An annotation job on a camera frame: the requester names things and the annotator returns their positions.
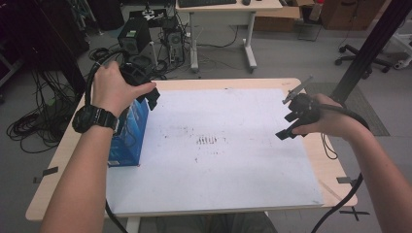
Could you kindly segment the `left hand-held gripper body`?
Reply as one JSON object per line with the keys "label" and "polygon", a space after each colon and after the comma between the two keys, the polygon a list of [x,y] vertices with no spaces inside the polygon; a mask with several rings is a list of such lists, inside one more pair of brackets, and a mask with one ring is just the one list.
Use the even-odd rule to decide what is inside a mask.
{"label": "left hand-held gripper body", "polygon": [[120,65],[120,73],[128,84],[137,86],[150,82],[149,74],[153,68],[154,65],[148,57],[129,55]]}

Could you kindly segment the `blue cardboard box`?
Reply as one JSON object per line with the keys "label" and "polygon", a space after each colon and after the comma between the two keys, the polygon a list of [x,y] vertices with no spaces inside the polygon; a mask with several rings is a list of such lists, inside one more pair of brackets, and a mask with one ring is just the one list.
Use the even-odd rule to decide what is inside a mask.
{"label": "blue cardboard box", "polygon": [[120,115],[117,133],[111,141],[109,167],[137,166],[149,114],[146,100],[134,100]]}

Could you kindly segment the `black computer tower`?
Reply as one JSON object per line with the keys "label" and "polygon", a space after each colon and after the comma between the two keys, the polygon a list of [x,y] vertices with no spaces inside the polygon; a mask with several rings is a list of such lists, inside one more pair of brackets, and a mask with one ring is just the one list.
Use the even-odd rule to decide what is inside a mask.
{"label": "black computer tower", "polygon": [[150,28],[144,17],[131,17],[122,28],[118,41],[130,54],[139,54],[152,41]]}

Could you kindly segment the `open computer case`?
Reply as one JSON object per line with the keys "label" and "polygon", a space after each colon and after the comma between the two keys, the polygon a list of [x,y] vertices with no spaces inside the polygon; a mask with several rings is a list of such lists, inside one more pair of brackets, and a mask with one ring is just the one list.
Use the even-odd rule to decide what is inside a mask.
{"label": "open computer case", "polygon": [[181,28],[165,31],[165,43],[168,49],[169,61],[178,64],[184,61],[184,39]]}

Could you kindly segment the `black box with white print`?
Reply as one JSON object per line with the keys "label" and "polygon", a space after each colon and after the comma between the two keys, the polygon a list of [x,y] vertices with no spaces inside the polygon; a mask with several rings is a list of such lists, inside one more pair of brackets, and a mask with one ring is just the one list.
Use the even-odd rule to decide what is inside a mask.
{"label": "black box with white print", "polygon": [[163,21],[167,18],[167,12],[165,9],[133,11],[129,13],[129,16],[144,18],[148,25],[153,28],[162,26]]}

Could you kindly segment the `white mat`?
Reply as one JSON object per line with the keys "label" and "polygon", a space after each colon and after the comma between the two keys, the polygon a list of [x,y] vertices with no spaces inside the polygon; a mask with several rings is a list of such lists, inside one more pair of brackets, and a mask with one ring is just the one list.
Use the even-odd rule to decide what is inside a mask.
{"label": "white mat", "polygon": [[279,88],[164,90],[149,113],[140,162],[111,168],[117,215],[319,207],[324,199]]}

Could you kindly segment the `beige tape strip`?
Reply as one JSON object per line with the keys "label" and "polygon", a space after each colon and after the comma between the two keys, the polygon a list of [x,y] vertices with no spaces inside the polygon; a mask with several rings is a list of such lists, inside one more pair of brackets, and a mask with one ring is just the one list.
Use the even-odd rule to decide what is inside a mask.
{"label": "beige tape strip", "polygon": [[319,181],[319,184],[321,186],[326,204],[331,205],[343,199],[343,194],[341,193],[339,183],[327,183],[325,181]]}

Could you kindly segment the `black office chair base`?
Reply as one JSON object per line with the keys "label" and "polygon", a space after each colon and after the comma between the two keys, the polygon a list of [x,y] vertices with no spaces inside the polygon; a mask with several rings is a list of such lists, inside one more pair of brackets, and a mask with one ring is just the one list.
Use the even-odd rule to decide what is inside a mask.
{"label": "black office chair base", "polygon": [[[340,48],[338,49],[338,51],[339,51],[340,53],[344,53],[344,52],[346,52],[347,50],[348,50],[349,52],[351,52],[352,55],[340,56],[339,58],[337,58],[337,59],[334,61],[334,64],[335,64],[335,65],[339,66],[339,65],[342,64],[343,61],[354,60],[354,59],[357,57],[358,53],[359,53],[359,51],[358,51],[356,48],[354,48],[354,47],[352,47],[352,46],[350,46],[350,45],[345,45],[345,46],[340,47]],[[391,62],[382,60],[382,59],[380,59],[380,58],[374,58],[373,61],[372,61],[372,63],[373,63],[373,64],[381,65],[381,66],[382,66],[382,69],[381,69],[381,72],[382,72],[382,73],[388,73],[388,72],[390,71],[390,69],[393,67],[393,64],[392,64]]]}

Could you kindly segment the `black tape strip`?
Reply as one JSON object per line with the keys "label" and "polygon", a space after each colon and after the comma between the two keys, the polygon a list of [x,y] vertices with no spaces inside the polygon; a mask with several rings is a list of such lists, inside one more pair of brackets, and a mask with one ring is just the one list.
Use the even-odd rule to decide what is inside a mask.
{"label": "black tape strip", "polygon": [[57,172],[58,172],[58,166],[54,166],[54,167],[48,168],[46,170],[43,170],[41,177],[34,177],[33,178],[33,183],[41,183],[42,179],[45,176],[48,176],[48,175],[51,175],[51,174],[54,174],[54,173],[57,173]]}
{"label": "black tape strip", "polygon": [[355,186],[358,179],[351,179],[350,177],[338,177],[336,178],[338,183],[347,183],[350,186]]}

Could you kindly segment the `flat brown cardboard box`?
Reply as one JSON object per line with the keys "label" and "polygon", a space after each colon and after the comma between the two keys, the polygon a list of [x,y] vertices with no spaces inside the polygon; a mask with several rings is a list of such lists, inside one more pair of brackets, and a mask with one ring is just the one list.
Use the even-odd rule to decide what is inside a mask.
{"label": "flat brown cardboard box", "polygon": [[255,17],[255,31],[291,32],[300,18],[298,7],[283,7],[276,11],[259,11]]}

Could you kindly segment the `black keyboard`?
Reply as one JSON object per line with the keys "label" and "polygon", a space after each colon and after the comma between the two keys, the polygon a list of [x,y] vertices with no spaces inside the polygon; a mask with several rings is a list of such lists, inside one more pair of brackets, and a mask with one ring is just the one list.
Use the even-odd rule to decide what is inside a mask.
{"label": "black keyboard", "polygon": [[237,0],[177,0],[180,8],[236,4]]}

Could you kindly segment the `bottle with red cap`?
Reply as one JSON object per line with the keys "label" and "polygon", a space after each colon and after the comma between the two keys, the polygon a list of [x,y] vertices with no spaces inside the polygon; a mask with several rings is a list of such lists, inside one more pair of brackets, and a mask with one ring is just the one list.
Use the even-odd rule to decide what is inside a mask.
{"label": "bottle with red cap", "polygon": [[310,20],[317,21],[320,18],[324,2],[325,2],[325,0],[316,0],[315,1],[314,5],[312,7],[312,11],[309,15]]}

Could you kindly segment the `white desk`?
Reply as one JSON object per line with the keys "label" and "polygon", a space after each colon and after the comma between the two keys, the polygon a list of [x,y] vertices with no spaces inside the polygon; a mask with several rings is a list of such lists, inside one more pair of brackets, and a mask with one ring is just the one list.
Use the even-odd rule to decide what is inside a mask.
{"label": "white desk", "polygon": [[176,0],[176,11],[178,13],[185,13],[189,15],[189,64],[192,72],[197,73],[199,71],[196,39],[196,36],[199,34],[196,35],[194,33],[194,27],[196,24],[202,25],[205,23],[227,26],[246,25],[248,28],[248,33],[242,43],[248,61],[249,70],[250,72],[253,72],[258,67],[251,45],[257,12],[276,11],[282,9],[283,6],[280,3],[280,0],[252,0],[250,6],[243,5],[242,1],[243,0],[237,0],[236,4],[231,5],[180,8]]}

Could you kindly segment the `dark curtain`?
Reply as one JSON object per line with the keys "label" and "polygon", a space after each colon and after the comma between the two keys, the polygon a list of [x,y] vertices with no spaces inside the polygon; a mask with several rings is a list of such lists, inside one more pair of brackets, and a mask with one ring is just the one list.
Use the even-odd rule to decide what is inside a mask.
{"label": "dark curtain", "polygon": [[0,0],[0,28],[40,72],[61,71],[74,93],[84,94],[77,58],[89,46],[67,0]]}

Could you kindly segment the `white table leg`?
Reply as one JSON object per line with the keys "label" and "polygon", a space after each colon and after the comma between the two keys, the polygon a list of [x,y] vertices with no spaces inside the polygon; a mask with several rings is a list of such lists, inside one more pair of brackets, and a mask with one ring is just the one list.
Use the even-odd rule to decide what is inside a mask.
{"label": "white table leg", "polygon": [[139,233],[141,218],[138,216],[129,217],[126,223],[128,233]]}

